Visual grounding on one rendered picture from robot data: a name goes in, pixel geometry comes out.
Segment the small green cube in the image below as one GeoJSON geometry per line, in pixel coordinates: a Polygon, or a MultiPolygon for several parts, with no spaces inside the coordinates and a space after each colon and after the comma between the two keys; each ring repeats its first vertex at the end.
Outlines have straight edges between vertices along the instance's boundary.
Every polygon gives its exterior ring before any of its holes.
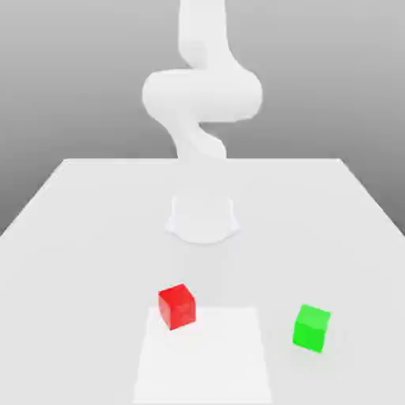
{"type": "Polygon", "coordinates": [[[302,305],[293,329],[293,343],[321,353],[331,313],[310,305],[302,305]]]}

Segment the small red cube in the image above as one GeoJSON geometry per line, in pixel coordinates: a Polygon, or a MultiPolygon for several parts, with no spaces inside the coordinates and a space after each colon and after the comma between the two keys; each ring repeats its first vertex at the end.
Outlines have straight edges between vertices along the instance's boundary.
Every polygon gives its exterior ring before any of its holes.
{"type": "Polygon", "coordinates": [[[195,298],[184,284],[159,291],[158,308],[169,330],[175,330],[196,321],[195,298]]]}

